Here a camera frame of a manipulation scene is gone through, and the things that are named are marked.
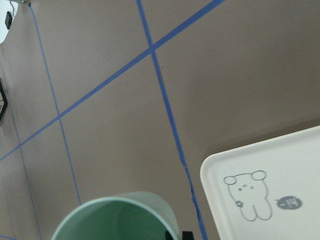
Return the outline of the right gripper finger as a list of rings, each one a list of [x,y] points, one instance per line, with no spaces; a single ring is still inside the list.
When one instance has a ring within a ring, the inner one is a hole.
[[[183,231],[182,240],[194,240],[194,234],[192,231]]]

